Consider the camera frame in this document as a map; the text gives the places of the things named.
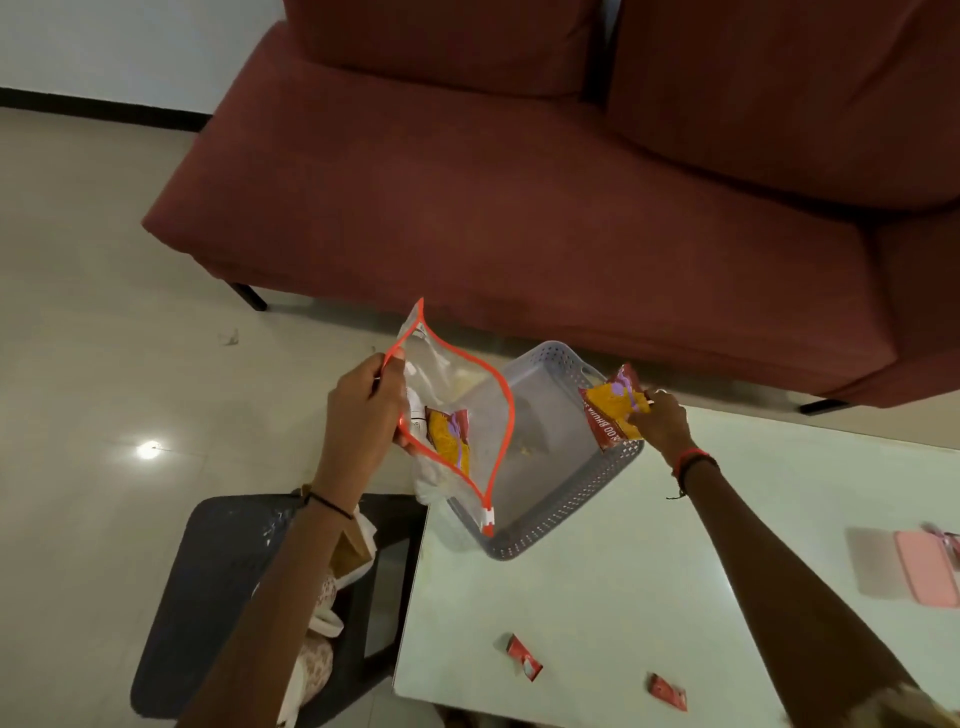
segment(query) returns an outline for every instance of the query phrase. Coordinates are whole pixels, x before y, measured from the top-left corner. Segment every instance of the ziplock bag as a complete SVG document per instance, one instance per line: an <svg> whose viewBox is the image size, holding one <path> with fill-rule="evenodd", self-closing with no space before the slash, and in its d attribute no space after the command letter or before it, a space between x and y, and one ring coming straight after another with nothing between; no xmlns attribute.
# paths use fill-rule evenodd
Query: ziplock bag
<svg viewBox="0 0 960 728"><path fill-rule="evenodd" d="M493 485L514 433L510 386L485 361L437 336L423 318L423 299L384 364L400 347L406 352L409 407L397 428L415 450L418 500L455 497L481 532L492 536ZM476 391L483 396L471 397Z"/></svg>

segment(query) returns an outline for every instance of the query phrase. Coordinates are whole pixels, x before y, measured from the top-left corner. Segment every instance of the yellow snack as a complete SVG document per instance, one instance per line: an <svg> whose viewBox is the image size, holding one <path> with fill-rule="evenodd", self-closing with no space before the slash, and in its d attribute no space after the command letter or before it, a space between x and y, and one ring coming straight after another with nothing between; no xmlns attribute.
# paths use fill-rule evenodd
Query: yellow snack
<svg viewBox="0 0 960 728"><path fill-rule="evenodd" d="M603 384L581 389L584 413L600 449L611 448L624 440L642 440L643 435L627 422L634 412L649 412L650 405L636 372L629 363Z"/></svg>
<svg viewBox="0 0 960 728"><path fill-rule="evenodd" d="M635 412L634 406L626 393L616 394L614 392L613 388L615 386L616 383L611 382L587 389L585 397L590 404L616 422L616 426L620 428L620 431L628 440L639 440L642 437L640 431L627 422L627 418ZM634 402L640 412L650 411L650 405L647 404L647 398L643 396L642 392L636 393Z"/></svg>
<svg viewBox="0 0 960 728"><path fill-rule="evenodd" d="M470 474L470 445L467 442L467 410L452 415L426 407L426 434L430 444L446 462Z"/></svg>

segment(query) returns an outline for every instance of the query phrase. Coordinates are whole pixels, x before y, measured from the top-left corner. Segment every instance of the brown paper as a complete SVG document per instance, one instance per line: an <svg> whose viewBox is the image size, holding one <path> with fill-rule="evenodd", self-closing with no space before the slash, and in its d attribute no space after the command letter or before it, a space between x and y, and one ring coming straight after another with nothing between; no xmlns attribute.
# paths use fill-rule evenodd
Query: brown paper
<svg viewBox="0 0 960 728"><path fill-rule="evenodd" d="M300 487L303 497L310 492L309 485ZM340 579L352 571L368 564L373 560L367 543L363 540L363 531L360 530L360 524L354 521L347 521L344 525L343 533L333 549L333 556L330 558L330 570L333 576Z"/></svg>

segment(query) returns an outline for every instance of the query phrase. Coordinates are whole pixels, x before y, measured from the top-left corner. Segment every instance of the gray plastic basket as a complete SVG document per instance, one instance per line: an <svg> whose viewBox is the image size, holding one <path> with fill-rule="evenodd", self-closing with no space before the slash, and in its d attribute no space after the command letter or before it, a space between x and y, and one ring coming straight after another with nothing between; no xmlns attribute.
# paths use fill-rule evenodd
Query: gray plastic basket
<svg viewBox="0 0 960 728"><path fill-rule="evenodd" d="M573 515L636 458L643 441L602 451L577 391L604 381L566 344L548 341L507 364L514 436L493 484L494 532L486 537L455 498L449 503L494 559L516 558ZM462 405L483 401L478 387Z"/></svg>

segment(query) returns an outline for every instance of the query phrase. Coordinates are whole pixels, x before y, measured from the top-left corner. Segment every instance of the pink phone case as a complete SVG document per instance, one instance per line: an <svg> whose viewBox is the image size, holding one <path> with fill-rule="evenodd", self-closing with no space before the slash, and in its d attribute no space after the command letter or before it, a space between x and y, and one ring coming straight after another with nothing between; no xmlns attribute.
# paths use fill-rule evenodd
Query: pink phone case
<svg viewBox="0 0 960 728"><path fill-rule="evenodd" d="M960 607L960 591L944 543L923 531L897 531L894 539L913 598L927 607Z"/></svg>

